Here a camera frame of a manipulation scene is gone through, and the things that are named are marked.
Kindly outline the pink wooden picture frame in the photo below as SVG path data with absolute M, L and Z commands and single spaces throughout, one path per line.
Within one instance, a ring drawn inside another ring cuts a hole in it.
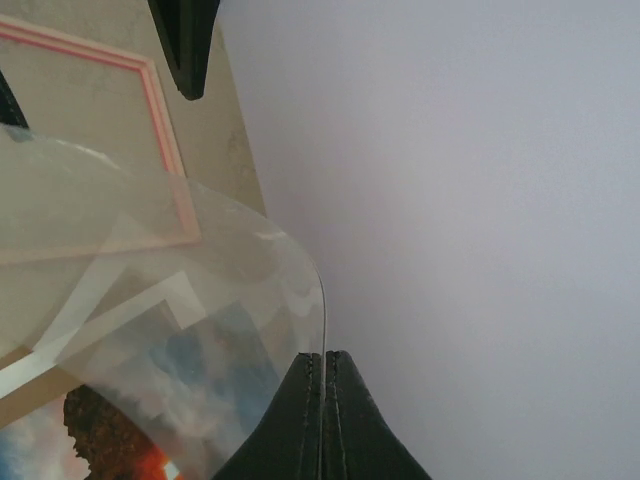
M 7 15 L 1 17 L 1 37 L 18 43 L 78 57 L 83 60 L 135 72 L 143 87 L 145 103 L 150 113 L 163 168 L 169 173 L 169 187 L 181 225 L 178 233 L 165 238 L 148 237 L 146 239 L 131 241 L 108 240 L 101 245 L 56 247 L 51 250 L 40 251 L 6 251 L 1 254 L 1 261 L 5 264 L 15 264 L 23 261 L 84 256 L 98 252 L 115 253 L 120 251 L 163 248 L 195 243 L 200 240 L 201 232 L 191 194 L 186 184 L 182 158 L 174 136 L 173 126 L 154 62 L 139 54 L 82 39 L 47 27 L 30 24 Z

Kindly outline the white mat board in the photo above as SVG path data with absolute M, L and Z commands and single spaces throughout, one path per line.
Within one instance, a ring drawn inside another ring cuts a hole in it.
M 213 314 L 224 231 L 199 225 L 195 243 L 68 258 L 1 261 L 1 371 L 36 356 L 52 366 L 76 340 L 86 346 L 165 301 L 186 330 Z M 106 240 L 165 238 L 119 216 Z

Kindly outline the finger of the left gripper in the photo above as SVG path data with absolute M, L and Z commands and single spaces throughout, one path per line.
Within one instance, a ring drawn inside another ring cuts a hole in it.
M 2 72 L 0 72 L 0 121 L 2 124 L 28 128 L 27 120 Z
M 204 95 L 220 0 L 149 0 L 171 76 L 187 100 Z

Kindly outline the sunset landscape photo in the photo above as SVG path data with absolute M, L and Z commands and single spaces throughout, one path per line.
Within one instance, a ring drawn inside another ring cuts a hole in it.
M 279 384 L 238 302 L 1 430 L 4 479 L 210 479 Z

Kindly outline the clear plastic frame sheet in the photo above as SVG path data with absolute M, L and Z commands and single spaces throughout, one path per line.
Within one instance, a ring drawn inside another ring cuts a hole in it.
M 314 262 L 262 215 L 2 128 L 3 478 L 210 479 L 325 329 Z

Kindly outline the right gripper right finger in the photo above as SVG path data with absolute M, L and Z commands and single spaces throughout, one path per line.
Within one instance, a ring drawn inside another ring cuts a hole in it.
M 385 422 L 352 357 L 326 354 L 321 477 L 429 480 Z

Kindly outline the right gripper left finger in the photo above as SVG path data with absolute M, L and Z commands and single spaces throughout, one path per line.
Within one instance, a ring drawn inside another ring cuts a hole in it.
M 313 480 L 319 477 L 321 361 L 293 360 L 254 432 L 214 480 Z

